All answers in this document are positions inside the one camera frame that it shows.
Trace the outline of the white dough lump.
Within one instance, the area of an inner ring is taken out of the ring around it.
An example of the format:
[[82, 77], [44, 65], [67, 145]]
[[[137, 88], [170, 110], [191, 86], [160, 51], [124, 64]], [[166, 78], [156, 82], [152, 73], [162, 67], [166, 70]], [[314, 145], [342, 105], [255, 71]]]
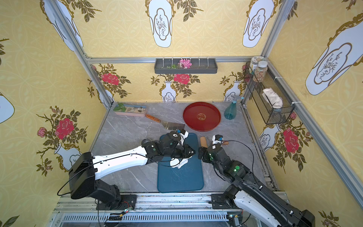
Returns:
[[182, 166], [188, 163], [188, 160], [189, 159], [172, 159], [170, 160], [170, 167], [180, 169]]

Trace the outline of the wooden rolling pin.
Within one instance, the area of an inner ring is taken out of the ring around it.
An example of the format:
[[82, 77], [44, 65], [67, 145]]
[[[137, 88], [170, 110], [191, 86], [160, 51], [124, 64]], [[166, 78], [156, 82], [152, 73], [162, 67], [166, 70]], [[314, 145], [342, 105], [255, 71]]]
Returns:
[[[225, 142], [222, 142], [221, 145], [228, 145], [229, 142], [228, 141], [225, 141]], [[207, 147], [207, 138], [206, 137], [200, 137], [200, 145], [201, 147]]]

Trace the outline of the teal plastic tray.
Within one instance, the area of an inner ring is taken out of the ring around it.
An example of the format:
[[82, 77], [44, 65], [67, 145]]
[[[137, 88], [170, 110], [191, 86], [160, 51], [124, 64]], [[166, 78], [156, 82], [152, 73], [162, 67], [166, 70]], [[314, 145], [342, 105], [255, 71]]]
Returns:
[[158, 166], [157, 190], [160, 193], [199, 191], [204, 187], [201, 160], [195, 154], [181, 168], [171, 167], [170, 157], [164, 157]]

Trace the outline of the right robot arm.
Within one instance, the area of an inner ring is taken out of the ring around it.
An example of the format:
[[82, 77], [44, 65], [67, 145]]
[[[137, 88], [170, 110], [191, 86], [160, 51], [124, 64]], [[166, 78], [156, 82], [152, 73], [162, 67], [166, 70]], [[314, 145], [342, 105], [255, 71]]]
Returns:
[[200, 147], [198, 158], [212, 164], [230, 183], [223, 194], [212, 196], [214, 209], [239, 208], [261, 220], [268, 227], [314, 227], [315, 216], [281, 199], [256, 178], [252, 170], [232, 160], [220, 144]]

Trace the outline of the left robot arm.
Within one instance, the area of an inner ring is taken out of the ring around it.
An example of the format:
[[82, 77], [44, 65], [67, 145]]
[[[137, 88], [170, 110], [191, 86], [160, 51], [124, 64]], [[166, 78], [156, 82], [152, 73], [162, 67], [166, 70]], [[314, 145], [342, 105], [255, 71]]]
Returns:
[[140, 146], [111, 155], [93, 156], [83, 153], [69, 170], [71, 199], [94, 198], [109, 210], [116, 210], [124, 202], [116, 185], [102, 181], [105, 177], [135, 166], [162, 164], [165, 157], [171, 159], [169, 167], [183, 166], [196, 151], [186, 143], [188, 132], [171, 131], [159, 141], [144, 139]]

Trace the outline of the red round tray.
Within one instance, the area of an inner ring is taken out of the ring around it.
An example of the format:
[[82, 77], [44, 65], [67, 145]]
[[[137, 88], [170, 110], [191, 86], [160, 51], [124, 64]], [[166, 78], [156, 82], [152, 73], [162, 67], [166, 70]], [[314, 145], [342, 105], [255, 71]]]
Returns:
[[221, 113], [213, 104], [195, 102], [184, 109], [183, 120], [195, 131], [211, 131], [220, 124]]

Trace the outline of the green spray bottle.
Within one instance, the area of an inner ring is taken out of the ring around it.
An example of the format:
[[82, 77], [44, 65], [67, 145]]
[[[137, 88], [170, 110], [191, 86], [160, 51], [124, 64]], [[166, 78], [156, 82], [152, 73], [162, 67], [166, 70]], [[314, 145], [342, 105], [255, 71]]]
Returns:
[[227, 109], [224, 111], [224, 117], [228, 120], [232, 120], [237, 115], [237, 102], [241, 102], [244, 100], [244, 97], [242, 96], [234, 96], [232, 98], [231, 104], [227, 107]]

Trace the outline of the pink rectangular planter box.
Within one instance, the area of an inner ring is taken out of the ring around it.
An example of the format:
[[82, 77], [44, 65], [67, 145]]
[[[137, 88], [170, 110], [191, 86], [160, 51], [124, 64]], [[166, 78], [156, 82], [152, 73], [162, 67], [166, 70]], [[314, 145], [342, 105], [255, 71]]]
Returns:
[[146, 114], [147, 114], [147, 107], [146, 106], [125, 104], [125, 103], [118, 103], [113, 108], [113, 111], [117, 115], [145, 117]]

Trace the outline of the beige cloth in basket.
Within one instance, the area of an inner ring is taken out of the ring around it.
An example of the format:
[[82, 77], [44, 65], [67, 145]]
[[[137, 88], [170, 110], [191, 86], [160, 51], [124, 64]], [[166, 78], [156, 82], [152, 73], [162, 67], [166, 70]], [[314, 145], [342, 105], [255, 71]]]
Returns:
[[272, 88], [263, 89], [262, 96], [272, 108], [280, 109], [283, 107], [282, 98]]

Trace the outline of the pink artificial flower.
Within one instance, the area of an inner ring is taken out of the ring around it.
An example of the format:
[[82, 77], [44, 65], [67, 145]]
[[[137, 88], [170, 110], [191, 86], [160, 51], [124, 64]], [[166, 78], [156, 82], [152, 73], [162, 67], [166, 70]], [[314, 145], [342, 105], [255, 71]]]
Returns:
[[180, 59], [178, 66], [180, 69], [189, 69], [192, 63], [190, 59]]

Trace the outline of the spice jar white lid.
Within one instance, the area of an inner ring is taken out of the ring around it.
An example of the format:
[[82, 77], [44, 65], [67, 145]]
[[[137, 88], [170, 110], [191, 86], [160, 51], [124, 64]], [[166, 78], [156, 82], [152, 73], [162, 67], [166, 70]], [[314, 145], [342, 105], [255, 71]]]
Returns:
[[254, 70], [253, 81], [262, 82], [266, 76], [267, 70], [268, 70], [268, 62], [259, 61], [258, 66]]

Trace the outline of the jar with patterned lid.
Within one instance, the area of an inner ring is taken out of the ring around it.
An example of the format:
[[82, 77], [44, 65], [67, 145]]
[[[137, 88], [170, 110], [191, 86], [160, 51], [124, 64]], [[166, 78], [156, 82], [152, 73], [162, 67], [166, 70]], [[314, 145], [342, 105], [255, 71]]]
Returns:
[[256, 67], [258, 67], [258, 63], [260, 61], [266, 61], [266, 58], [262, 57], [262, 56], [254, 56], [251, 58], [250, 66], [249, 66], [250, 74], [252, 74], [252, 72], [255, 70]]

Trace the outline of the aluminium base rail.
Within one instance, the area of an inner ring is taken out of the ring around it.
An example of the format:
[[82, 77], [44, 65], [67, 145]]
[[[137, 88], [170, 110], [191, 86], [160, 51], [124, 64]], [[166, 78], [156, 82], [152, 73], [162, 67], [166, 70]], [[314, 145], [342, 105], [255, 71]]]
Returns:
[[73, 200], [62, 196], [48, 227], [62, 227], [66, 223], [91, 226], [99, 224], [128, 224], [143, 222], [232, 222], [248, 226], [277, 227], [282, 223], [250, 195], [240, 192], [238, 206], [223, 204], [222, 194], [201, 193], [138, 193], [124, 194], [126, 200], [119, 209], [109, 210], [92, 198]]

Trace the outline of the grey wall shelf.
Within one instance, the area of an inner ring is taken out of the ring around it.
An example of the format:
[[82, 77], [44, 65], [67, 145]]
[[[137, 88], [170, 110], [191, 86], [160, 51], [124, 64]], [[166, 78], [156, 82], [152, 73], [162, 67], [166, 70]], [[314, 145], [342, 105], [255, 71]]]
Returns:
[[155, 74], [216, 74], [215, 58], [157, 58]]

